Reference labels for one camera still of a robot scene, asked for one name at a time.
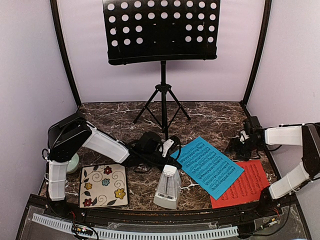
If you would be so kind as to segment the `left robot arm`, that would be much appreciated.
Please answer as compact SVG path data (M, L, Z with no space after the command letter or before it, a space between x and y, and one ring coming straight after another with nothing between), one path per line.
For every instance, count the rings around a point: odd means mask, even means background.
M78 153L95 152L129 168L146 165L163 170L170 165L181 169L178 157L171 156L175 149L181 153L181 142L175 135L162 140L157 133L147 131L139 139L125 143L94 126L81 112L76 112L48 129L47 147L41 152L48 166L50 208L60 218L67 218L71 213L70 206L63 201L66 198L65 181L67 165Z

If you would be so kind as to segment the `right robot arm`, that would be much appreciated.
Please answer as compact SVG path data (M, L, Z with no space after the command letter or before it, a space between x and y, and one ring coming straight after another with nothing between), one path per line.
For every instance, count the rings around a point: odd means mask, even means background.
M320 173L320 124L297 123L262 127L257 116L243 120L243 128L229 141L226 153L235 153L240 161L248 161L253 151L267 154L279 151L275 157L283 157L289 164L287 173L272 183L261 194L262 201L255 205L255 213L266 217L275 208L273 200L298 192L303 186L318 178Z

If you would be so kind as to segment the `blue sheet music page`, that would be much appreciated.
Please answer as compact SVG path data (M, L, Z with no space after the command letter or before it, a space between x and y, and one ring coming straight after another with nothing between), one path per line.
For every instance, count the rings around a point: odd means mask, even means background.
M242 175L244 169L202 137L171 154L182 170L218 200Z

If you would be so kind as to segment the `black music stand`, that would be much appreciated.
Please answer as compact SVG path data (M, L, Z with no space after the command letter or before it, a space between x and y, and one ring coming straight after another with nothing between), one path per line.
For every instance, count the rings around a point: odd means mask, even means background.
M164 134L166 96L172 87L166 82L166 63L175 60L214 60L221 3L218 0L105 0L103 16L107 56L113 66L160 62L161 119Z

